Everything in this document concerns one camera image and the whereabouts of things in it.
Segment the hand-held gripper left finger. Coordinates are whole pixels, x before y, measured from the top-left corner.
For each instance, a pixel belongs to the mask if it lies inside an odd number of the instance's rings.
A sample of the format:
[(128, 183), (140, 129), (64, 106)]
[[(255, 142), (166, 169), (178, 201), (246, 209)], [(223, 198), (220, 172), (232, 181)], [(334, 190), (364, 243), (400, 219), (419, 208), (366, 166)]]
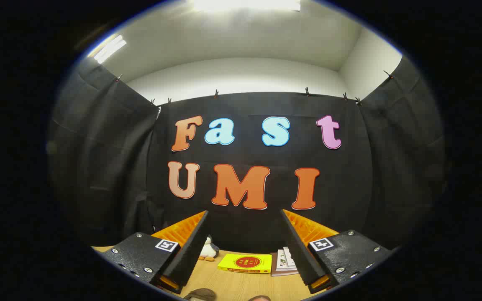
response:
[(136, 232), (99, 256), (139, 281), (180, 293), (208, 237), (204, 210), (152, 235)]

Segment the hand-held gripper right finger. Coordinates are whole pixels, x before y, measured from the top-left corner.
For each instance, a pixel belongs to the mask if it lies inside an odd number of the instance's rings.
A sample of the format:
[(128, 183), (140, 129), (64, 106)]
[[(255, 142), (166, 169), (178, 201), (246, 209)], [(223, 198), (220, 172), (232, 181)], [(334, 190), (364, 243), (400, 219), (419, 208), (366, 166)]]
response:
[(337, 232), (285, 209), (280, 215), (285, 246), (310, 293), (359, 277), (392, 255), (359, 231)]

